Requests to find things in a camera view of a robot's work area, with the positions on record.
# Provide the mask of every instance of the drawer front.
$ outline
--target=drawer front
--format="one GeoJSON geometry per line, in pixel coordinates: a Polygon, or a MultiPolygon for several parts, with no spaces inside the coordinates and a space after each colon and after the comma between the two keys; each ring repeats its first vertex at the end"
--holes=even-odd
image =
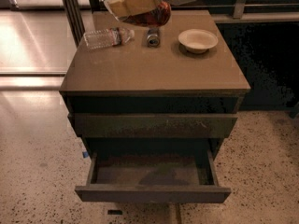
{"type": "Polygon", "coordinates": [[[225,138],[235,115],[93,115],[70,117],[77,136],[104,138],[225,138]]]}
{"type": "Polygon", "coordinates": [[[83,202],[223,203],[231,190],[219,186],[210,151],[193,153],[194,159],[167,153],[149,162],[147,156],[95,154],[86,186],[75,191],[83,202]]]}

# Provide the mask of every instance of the clear plastic bottle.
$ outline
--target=clear plastic bottle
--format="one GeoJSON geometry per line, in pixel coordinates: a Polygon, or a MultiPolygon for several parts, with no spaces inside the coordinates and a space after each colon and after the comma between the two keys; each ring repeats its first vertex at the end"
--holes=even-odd
{"type": "Polygon", "coordinates": [[[134,36],[134,30],[116,27],[87,32],[84,39],[88,49],[100,49],[125,44],[134,36]]]}

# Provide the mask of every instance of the metal can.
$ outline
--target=metal can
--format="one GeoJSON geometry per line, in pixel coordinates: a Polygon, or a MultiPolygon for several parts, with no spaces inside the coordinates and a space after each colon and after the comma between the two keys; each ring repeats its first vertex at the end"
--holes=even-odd
{"type": "Polygon", "coordinates": [[[159,28],[150,28],[147,36],[148,47],[157,48],[160,45],[159,28]]]}

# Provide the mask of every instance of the table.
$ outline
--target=table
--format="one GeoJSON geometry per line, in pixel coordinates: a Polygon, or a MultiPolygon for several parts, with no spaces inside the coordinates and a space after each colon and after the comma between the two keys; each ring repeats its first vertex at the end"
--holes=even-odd
{"type": "Polygon", "coordinates": [[[148,29],[94,14],[96,29],[122,26],[135,40],[88,50],[81,40],[60,93],[90,157],[84,202],[223,203],[213,161],[250,87],[207,11],[173,11],[148,48],[148,29]],[[180,32],[205,29],[218,45],[200,55],[180,32]]]}

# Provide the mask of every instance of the speckled floor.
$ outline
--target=speckled floor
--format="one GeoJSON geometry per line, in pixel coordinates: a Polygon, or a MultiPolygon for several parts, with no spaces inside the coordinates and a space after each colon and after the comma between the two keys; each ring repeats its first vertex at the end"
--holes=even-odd
{"type": "Polygon", "coordinates": [[[223,204],[82,203],[90,160],[57,91],[0,92],[0,223],[299,223],[299,118],[240,112],[215,160],[223,204]],[[122,210],[109,215],[107,210],[122,210]]]}

